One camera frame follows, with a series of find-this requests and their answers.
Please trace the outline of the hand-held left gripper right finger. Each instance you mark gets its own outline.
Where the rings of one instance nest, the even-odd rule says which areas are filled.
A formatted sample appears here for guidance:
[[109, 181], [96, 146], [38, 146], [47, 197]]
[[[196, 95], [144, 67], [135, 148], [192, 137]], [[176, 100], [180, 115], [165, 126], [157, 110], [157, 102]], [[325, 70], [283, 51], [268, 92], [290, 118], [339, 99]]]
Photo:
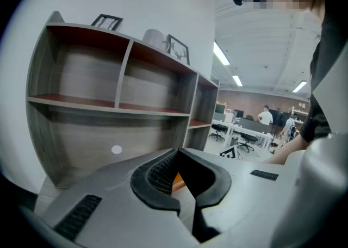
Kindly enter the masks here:
[[229, 159], [187, 148], [187, 152], [225, 169], [231, 187], [219, 204], [203, 208], [207, 226], [219, 235], [204, 243], [191, 234], [178, 247], [270, 247], [276, 225], [296, 183], [304, 151], [292, 153], [285, 164]]

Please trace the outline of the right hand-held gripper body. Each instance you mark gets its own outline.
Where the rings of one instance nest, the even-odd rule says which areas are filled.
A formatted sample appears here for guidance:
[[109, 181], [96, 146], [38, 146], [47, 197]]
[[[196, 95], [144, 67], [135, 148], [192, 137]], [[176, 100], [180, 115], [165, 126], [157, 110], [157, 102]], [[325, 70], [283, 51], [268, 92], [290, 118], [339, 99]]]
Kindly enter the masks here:
[[220, 153], [221, 157], [232, 158], [236, 160], [244, 160], [242, 154], [240, 153], [237, 145], [230, 146], [228, 149]]

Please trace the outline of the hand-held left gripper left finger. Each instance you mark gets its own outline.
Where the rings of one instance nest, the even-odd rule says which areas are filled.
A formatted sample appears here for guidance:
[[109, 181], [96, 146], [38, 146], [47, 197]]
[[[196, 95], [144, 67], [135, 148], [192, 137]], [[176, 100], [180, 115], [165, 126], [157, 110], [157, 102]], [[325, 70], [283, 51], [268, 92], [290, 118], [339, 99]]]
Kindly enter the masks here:
[[176, 148], [104, 166], [64, 190], [42, 218], [82, 247], [197, 247], [171, 196]]

